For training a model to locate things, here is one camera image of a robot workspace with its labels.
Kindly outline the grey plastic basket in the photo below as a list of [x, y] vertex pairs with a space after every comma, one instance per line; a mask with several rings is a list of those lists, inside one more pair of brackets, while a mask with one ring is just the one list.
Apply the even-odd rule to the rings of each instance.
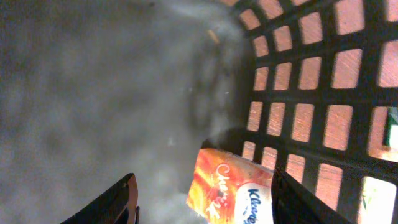
[[204, 223], [203, 147], [396, 223], [397, 2], [1, 2], [2, 223], [75, 221], [128, 173], [142, 223]]

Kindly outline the orange tissue pack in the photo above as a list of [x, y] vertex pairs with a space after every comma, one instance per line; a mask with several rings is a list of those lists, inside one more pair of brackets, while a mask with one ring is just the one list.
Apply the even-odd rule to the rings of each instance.
[[273, 171], [219, 149], [200, 149], [186, 203], [211, 224], [273, 223]]

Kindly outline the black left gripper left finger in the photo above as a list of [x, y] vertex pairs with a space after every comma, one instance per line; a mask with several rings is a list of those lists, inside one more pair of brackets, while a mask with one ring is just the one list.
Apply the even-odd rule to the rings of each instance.
[[128, 173], [62, 224], [138, 224], [136, 176]]

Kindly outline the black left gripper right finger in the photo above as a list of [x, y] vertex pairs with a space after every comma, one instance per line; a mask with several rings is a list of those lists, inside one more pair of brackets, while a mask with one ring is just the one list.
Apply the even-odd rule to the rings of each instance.
[[351, 224], [284, 170], [274, 170], [271, 194], [275, 224]]

